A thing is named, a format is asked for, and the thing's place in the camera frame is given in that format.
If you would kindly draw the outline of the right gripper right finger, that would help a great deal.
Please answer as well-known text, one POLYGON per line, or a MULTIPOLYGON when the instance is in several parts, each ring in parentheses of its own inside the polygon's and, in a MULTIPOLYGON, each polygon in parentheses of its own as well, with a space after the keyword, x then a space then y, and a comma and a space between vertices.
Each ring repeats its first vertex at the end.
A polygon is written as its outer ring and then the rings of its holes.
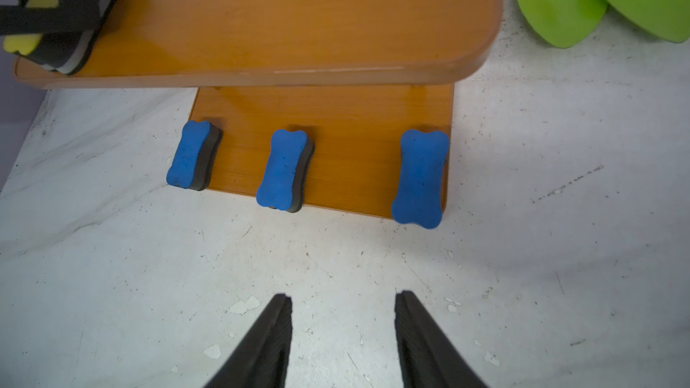
POLYGON ((395 297, 395 333, 405 387, 487 387, 411 291, 395 297))

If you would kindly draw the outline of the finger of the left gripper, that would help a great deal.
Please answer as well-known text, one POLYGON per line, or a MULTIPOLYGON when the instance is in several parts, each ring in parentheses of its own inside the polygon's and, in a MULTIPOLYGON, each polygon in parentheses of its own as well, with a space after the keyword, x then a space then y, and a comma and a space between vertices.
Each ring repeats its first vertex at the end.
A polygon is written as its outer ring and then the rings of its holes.
POLYGON ((97 0, 57 0, 53 7, 3 5, 1 34, 85 32, 96 29, 100 19, 97 0))

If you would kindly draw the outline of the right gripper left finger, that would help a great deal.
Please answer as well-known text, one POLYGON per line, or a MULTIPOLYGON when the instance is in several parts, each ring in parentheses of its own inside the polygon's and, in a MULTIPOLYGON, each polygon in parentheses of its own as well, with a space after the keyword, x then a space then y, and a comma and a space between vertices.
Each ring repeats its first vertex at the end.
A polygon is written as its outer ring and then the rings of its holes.
POLYGON ((276 294, 208 387, 283 388, 292 340, 292 300, 276 294))

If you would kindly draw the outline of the yellow eraser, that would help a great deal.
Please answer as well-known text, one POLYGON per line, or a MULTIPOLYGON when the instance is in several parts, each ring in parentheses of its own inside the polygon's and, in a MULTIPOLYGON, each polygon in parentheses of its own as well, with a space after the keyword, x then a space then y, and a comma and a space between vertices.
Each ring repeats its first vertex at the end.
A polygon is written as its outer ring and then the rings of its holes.
MULTIPOLYGON (((6 52, 24 57, 42 68, 73 75, 88 61, 93 47, 104 27, 111 9, 118 0, 97 0, 100 7, 100 23, 94 30, 85 32, 53 32, 1 36, 6 52)), ((53 7, 57 0, 17 0, 15 5, 28 7, 53 7)))

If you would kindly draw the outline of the blue eraser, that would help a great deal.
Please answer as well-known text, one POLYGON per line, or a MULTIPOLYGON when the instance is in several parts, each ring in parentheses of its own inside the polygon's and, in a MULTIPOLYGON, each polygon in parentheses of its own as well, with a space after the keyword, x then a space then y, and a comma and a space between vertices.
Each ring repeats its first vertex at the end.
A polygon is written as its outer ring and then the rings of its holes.
POLYGON ((305 183, 314 142, 303 130, 277 130, 256 200, 264 208, 298 212, 305 202, 305 183))
POLYGON ((401 137, 401 170, 392 205, 393 219, 401 225, 435 229, 441 223, 442 187, 449 136, 439 130, 410 129, 401 137))
POLYGON ((167 184, 186 190, 208 188, 222 138, 223 131, 209 121, 189 120, 167 172, 167 184))

